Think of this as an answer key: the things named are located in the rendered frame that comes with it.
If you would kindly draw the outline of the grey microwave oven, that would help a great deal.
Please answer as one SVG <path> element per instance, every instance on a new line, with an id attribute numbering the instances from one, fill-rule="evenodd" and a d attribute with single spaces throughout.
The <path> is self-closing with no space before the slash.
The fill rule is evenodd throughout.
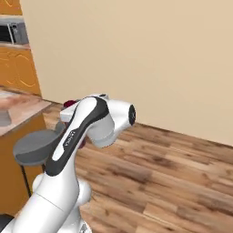
<path id="1" fill-rule="evenodd" d="M 29 43 L 22 17 L 0 17 L 0 42 L 12 45 Z"/>

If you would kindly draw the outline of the orange counter cabinet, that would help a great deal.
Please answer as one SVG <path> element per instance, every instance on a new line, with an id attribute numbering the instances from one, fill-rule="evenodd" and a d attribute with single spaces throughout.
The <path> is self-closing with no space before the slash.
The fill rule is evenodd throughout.
<path id="1" fill-rule="evenodd" d="M 44 117 L 38 115 L 17 130 L 0 137 L 0 214 L 14 216 L 28 200 L 22 170 L 13 155 L 13 146 L 28 133 L 45 128 Z"/>

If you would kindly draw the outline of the orange wall cupboard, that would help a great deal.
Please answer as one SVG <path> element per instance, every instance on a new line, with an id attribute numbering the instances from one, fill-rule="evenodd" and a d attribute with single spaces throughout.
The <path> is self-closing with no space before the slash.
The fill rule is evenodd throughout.
<path id="1" fill-rule="evenodd" d="M 19 0 L 0 0 L 0 15 L 21 15 Z"/>

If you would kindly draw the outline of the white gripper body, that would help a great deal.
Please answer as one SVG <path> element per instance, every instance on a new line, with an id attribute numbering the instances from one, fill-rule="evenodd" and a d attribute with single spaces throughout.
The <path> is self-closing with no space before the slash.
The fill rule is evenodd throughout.
<path id="1" fill-rule="evenodd" d="M 76 122 L 77 121 L 77 113 L 76 113 L 76 109 L 77 109 L 77 104 L 74 104 L 72 106 L 69 106 L 67 108 L 64 108 L 61 112 L 60 112 L 60 119 L 63 122 Z"/>

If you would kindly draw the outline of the orange base cupboards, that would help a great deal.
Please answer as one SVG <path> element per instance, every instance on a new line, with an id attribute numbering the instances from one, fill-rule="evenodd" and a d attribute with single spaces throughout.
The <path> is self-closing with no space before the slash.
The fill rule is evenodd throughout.
<path id="1" fill-rule="evenodd" d="M 41 95 L 33 56 L 29 49 L 0 46 L 0 86 Z"/>

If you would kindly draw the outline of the grey round stool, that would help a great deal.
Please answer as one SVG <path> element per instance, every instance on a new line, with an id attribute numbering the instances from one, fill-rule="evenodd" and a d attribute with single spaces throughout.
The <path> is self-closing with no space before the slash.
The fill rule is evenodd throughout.
<path id="1" fill-rule="evenodd" d="M 28 196 L 31 196 L 30 187 L 25 173 L 25 167 L 41 166 L 46 169 L 46 160 L 55 150 L 64 129 L 44 129 L 27 134 L 19 139 L 13 148 L 16 163 L 21 167 Z"/>
<path id="2" fill-rule="evenodd" d="M 61 135 L 65 129 L 66 129 L 66 125 L 65 125 L 63 122 L 59 121 L 59 122 L 56 124 L 55 132 L 56 132 L 58 135 Z"/>

